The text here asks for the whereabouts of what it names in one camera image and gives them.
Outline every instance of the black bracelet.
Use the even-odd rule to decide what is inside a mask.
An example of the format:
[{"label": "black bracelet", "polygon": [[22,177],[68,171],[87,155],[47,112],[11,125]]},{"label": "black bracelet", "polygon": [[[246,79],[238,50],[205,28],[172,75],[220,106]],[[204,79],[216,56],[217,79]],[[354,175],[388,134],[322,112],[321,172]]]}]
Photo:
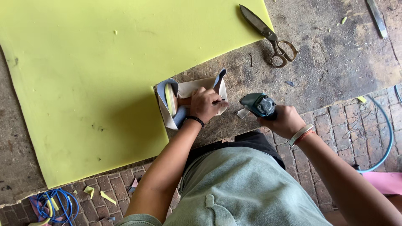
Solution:
[{"label": "black bracelet", "polygon": [[187,116],[186,119],[194,119],[194,120],[196,120],[197,122],[201,123],[202,128],[204,128],[204,126],[205,126],[204,122],[201,119],[199,119],[199,118],[197,118],[195,116]]}]

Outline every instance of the black pants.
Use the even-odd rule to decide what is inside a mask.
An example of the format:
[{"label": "black pants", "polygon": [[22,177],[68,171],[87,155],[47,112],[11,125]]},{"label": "black pants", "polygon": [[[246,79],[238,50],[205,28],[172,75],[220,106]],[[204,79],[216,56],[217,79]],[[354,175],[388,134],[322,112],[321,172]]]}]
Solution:
[{"label": "black pants", "polygon": [[210,152],[210,151],[215,151],[221,148],[227,148],[227,147],[248,147],[248,148],[254,148],[256,150],[265,152],[272,156],[278,164],[285,169],[285,164],[283,163],[282,158],[279,156],[277,153],[275,146],[273,146],[265,137],[263,133],[260,132],[260,130],[253,130],[250,132],[247,132],[245,134],[240,134],[238,136],[234,137],[234,142],[224,142],[218,141],[212,144],[205,145],[200,148],[196,148],[190,151],[189,156],[187,158],[186,165],[184,167],[184,171],[186,171],[187,167],[190,166],[190,164],[196,160],[198,157],[201,155]]}]

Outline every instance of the scissor blade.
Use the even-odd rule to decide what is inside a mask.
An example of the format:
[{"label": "scissor blade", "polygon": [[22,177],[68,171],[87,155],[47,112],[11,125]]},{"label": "scissor blade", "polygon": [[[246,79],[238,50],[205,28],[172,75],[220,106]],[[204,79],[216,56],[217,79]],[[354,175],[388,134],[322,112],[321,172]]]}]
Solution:
[{"label": "scissor blade", "polygon": [[264,30],[267,31],[267,29],[269,29],[269,31],[271,31],[271,29],[251,10],[240,5],[240,11],[241,11],[242,15],[244,16],[244,18],[246,19],[246,21],[252,27],[254,27],[254,29],[256,31],[258,31],[258,33],[260,33],[261,35],[264,35]]}]

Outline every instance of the right hand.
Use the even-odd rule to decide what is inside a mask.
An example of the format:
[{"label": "right hand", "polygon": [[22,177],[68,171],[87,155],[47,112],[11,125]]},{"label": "right hand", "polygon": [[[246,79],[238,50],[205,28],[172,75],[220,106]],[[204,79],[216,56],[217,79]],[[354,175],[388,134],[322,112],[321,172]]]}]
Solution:
[{"label": "right hand", "polygon": [[291,139],[293,135],[306,126],[306,123],[293,106],[277,105],[275,106],[275,111],[278,113],[276,120],[269,121],[258,117],[257,122],[286,139]]},{"label": "right hand", "polygon": [[213,89],[205,89],[200,87],[197,91],[193,91],[191,95],[190,115],[201,119],[207,123],[214,115],[218,113],[221,107],[228,107],[227,101],[222,101],[222,97],[215,93]]}]

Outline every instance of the orange thread bracelet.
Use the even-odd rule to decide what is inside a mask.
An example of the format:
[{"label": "orange thread bracelet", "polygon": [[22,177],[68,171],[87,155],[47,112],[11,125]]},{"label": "orange thread bracelet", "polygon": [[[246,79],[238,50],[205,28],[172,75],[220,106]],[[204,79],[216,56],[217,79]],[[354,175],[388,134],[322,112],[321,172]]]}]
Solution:
[{"label": "orange thread bracelet", "polygon": [[295,142],[294,145],[297,145],[300,141],[302,141],[302,139],[304,139],[309,133],[314,133],[314,131],[312,131],[311,129],[309,129],[307,132],[305,132],[303,135],[301,135]]}]

